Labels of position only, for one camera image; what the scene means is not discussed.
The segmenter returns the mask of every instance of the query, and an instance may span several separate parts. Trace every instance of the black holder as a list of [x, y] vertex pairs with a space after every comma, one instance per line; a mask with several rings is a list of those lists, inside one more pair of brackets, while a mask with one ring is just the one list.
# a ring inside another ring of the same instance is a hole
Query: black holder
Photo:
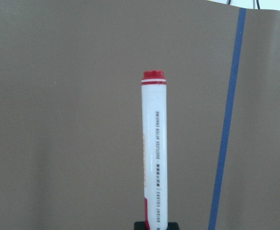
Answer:
[[[134, 230], [147, 230], [144, 221], [135, 222]], [[167, 230], [179, 230], [179, 226], [176, 222], [169, 222]]]

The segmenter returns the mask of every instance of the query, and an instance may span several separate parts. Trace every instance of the blue line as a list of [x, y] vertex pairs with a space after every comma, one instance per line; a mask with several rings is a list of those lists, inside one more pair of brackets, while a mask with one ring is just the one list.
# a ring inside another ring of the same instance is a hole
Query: blue line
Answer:
[[215, 230], [216, 222], [217, 222], [219, 200], [220, 200], [220, 193], [221, 193], [221, 186], [222, 186], [222, 179], [223, 179], [223, 172], [224, 172], [224, 164], [225, 164], [226, 151], [227, 151], [227, 143], [228, 143], [228, 137], [230, 134], [230, 127], [231, 127], [231, 119], [232, 119], [235, 88], [236, 88], [238, 68], [239, 68], [242, 38], [243, 38], [244, 27], [245, 27], [245, 13], [246, 13], [245, 8], [239, 9], [236, 38], [235, 38], [235, 44], [233, 50], [232, 68], [231, 68], [230, 81], [229, 81], [228, 91], [227, 91], [223, 130], [222, 130], [222, 137], [220, 143], [220, 152], [219, 152], [218, 166], [216, 172], [215, 187], [212, 196], [208, 230]]

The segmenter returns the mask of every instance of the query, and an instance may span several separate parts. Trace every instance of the marker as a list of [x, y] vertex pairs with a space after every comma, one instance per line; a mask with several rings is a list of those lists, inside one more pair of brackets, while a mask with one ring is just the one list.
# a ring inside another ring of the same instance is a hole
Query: marker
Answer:
[[168, 227], [166, 79], [161, 70], [141, 80], [145, 226]]

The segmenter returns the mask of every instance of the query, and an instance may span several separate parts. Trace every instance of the red cap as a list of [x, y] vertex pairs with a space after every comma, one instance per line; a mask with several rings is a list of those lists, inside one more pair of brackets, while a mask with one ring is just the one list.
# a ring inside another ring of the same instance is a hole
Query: red cap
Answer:
[[142, 80], [145, 79], [165, 79], [165, 77], [162, 70], [148, 70], [144, 72]]
[[162, 70], [145, 71], [141, 84], [142, 85], [166, 84], [166, 79], [163, 76], [163, 71]]

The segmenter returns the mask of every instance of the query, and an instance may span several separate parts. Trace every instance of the white marker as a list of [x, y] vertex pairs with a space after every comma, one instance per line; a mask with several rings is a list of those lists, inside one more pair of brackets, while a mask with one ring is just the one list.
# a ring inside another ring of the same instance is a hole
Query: white marker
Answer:
[[144, 72], [142, 87], [145, 226], [168, 227], [166, 79], [161, 70]]

